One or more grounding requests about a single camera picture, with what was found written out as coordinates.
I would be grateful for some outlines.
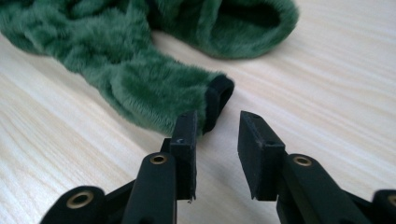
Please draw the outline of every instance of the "wooden table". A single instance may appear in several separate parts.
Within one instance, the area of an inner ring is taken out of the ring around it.
[[[396,189],[396,2],[298,0],[289,38],[253,60],[221,61],[155,32],[160,50],[221,70],[234,94],[198,142],[197,200],[177,223],[278,223],[250,200],[236,146],[239,113],[262,116],[289,153],[315,158],[339,186],[371,200]],[[0,36],[0,222],[37,223],[64,192],[135,179],[164,136],[122,119],[79,76]]]

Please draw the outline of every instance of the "black cuff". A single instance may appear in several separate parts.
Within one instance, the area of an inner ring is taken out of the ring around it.
[[[215,77],[209,83],[205,93],[206,120],[203,133],[210,132],[215,127],[221,110],[233,94],[233,87],[233,82],[224,75]]]

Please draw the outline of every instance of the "fuzzy green cloth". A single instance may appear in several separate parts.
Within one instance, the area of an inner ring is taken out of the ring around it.
[[[213,57],[250,58],[297,19],[290,0],[0,0],[0,31],[12,44],[57,59],[129,121],[166,134],[190,110],[202,133],[213,129],[233,82],[161,54],[151,29]]]

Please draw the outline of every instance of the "tabletop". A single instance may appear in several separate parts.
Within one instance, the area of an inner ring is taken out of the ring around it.
[[[251,60],[210,58],[162,32],[162,52],[223,71],[235,90],[197,143],[197,199],[177,223],[279,223],[276,203],[250,198],[237,154],[241,110],[263,117],[288,153],[308,155],[371,201],[396,189],[396,2],[297,0],[296,29]],[[0,35],[0,220],[37,223],[81,185],[106,193],[136,178],[165,136],[121,118],[80,76]]]

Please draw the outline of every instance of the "metal ring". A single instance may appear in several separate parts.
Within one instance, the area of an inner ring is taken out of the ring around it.
[[[151,161],[151,163],[155,164],[155,165],[160,165],[163,163],[166,163],[168,161],[168,158],[166,158],[164,155],[157,155],[157,156],[153,156],[149,159],[149,161]]]
[[[302,166],[312,165],[312,161],[309,160],[307,157],[303,157],[303,156],[296,156],[293,158],[293,161]]]
[[[388,201],[396,207],[396,194],[390,194],[388,196]]]
[[[67,207],[71,209],[77,209],[89,204],[93,200],[93,193],[89,190],[83,190],[73,195],[67,200]]]

